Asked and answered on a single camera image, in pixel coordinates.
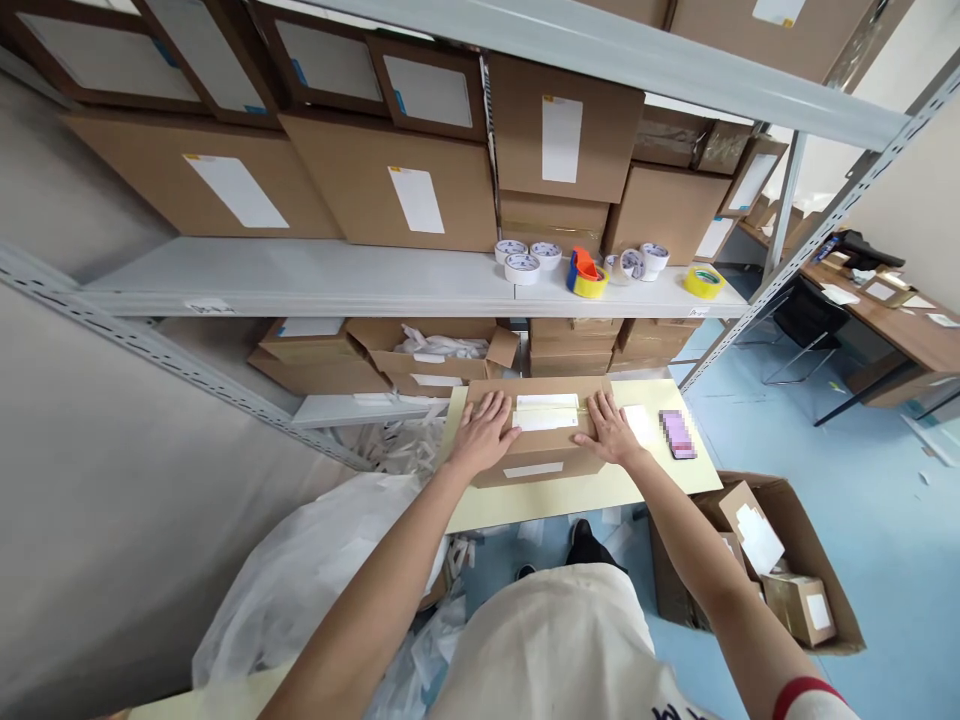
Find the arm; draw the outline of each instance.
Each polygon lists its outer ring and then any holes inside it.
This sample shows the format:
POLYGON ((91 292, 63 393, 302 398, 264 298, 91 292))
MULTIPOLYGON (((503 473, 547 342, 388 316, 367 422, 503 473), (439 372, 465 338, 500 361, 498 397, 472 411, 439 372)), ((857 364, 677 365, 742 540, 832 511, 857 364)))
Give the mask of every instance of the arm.
POLYGON ((710 522, 640 447, 613 396, 597 393, 588 407, 599 442, 586 435, 574 441, 630 474, 656 520, 670 561, 710 619, 747 712, 755 720, 773 717, 788 682, 820 674, 759 598, 710 522))
POLYGON ((320 623, 259 720, 359 720, 410 628, 460 497, 520 434, 500 431, 502 392, 464 408, 450 458, 400 516, 320 623))

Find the smartphone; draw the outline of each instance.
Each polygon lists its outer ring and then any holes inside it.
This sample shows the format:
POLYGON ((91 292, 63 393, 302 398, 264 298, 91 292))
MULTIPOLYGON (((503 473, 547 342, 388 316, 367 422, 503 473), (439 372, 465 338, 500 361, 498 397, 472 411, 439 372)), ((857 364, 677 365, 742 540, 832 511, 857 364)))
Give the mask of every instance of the smartphone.
POLYGON ((670 452, 676 460, 692 460, 697 456, 697 451, 693 447, 693 440, 690 439, 690 433, 687 432, 687 425, 683 421, 683 415, 679 410, 661 410, 660 424, 663 425, 663 432, 667 436, 667 444, 670 446, 670 452))

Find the yellow tape roll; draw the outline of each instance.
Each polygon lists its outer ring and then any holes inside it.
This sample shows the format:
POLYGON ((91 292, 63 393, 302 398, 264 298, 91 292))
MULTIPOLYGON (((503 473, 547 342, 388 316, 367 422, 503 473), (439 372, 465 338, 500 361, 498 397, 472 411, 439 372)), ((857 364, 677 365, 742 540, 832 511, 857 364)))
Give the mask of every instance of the yellow tape roll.
POLYGON ((702 265, 691 267, 687 272, 687 279, 683 281, 688 292, 704 300, 713 300, 726 284, 723 275, 702 265))

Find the red sleeve trim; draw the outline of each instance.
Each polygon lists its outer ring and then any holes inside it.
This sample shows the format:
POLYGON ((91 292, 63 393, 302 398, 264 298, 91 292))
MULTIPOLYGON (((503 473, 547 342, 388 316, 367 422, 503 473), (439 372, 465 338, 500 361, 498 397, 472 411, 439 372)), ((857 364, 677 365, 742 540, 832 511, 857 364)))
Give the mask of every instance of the red sleeve trim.
POLYGON ((820 690, 821 692, 827 692, 831 695, 836 695, 838 698, 840 698, 840 700, 843 701, 844 704, 847 703, 840 693, 838 693, 833 689, 833 687, 825 683, 820 678, 794 678, 786 684, 783 690, 780 691, 780 696, 777 698, 777 702, 773 706, 773 720, 785 720, 787 713, 790 711, 790 706, 793 705, 793 702, 805 692, 809 692, 810 690, 820 690))

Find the person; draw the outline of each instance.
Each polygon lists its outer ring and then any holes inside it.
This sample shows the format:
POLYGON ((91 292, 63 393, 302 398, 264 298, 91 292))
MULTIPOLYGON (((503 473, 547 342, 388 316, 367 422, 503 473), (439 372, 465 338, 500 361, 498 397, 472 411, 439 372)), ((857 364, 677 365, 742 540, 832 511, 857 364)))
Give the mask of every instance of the person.
MULTIPOLYGON (((646 500, 677 573, 710 620, 752 720, 856 718, 758 596, 693 502, 644 450, 612 395, 589 398, 597 430, 573 441, 621 465, 646 500)), ((468 404, 449 458, 346 587, 260 720, 359 720, 417 610, 447 523, 473 477, 520 434, 511 401, 468 404)), ((571 564, 530 572, 464 627, 431 720, 716 717, 656 659, 633 584, 574 528, 571 564)))

